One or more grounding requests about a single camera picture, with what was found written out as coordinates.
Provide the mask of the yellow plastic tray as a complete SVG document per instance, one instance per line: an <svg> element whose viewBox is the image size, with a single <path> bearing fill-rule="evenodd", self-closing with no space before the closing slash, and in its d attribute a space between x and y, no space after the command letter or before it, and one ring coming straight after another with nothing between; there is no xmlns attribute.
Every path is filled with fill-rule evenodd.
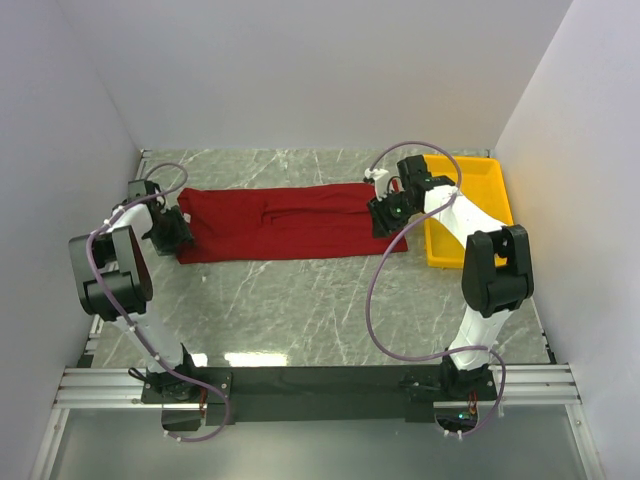
<svg viewBox="0 0 640 480"><path fill-rule="evenodd" d="M430 267L463 267L467 237L493 232L514 223L500 163L493 158L424 157L430 173L461 183L452 206L424 222L425 251Z"/></svg>

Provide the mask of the red t shirt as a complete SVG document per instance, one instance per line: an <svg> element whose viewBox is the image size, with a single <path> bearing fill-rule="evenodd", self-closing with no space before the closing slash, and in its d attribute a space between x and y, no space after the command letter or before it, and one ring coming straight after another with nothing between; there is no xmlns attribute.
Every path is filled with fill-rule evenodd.
<svg viewBox="0 0 640 480"><path fill-rule="evenodd" d="M326 259L384 253L392 239L373 236L364 183L299 188L197 190L178 196L194 243L185 264Z"/></svg>

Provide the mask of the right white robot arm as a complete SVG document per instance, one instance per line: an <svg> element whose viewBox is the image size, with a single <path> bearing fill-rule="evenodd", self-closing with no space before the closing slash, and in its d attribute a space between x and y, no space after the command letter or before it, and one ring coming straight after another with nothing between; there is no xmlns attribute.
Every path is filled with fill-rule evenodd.
<svg viewBox="0 0 640 480"><path fill-rule="evenodd" d="M398 191L392 189L387 170L368 168L364 173L375 191L367 204L374 236L397 244L416 225L415 215L423 214L464 249L461 289L466 310L438 377L442 393L460 399L481 384L499 332L533 294L528 233L469 200L460 190L460 178L433 175L421 155L399 161L397 171Z"/></svg>

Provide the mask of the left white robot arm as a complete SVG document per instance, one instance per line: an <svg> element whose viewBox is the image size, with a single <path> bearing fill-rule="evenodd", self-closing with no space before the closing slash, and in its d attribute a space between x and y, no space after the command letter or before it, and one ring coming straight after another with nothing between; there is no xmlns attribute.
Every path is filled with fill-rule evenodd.
<svg viewBox="0 0 640 480"><path fill-rule="evenodd" d="M194 237L180 208L166 206L158 184L136 180L102 227L68 243L79 301L86 313L121 330L141 353L146 372L131 368L132 377L164 402L194 402L201 388L192 357L151 307L145 242L160 256L175 256L193 246Z"/></svg>

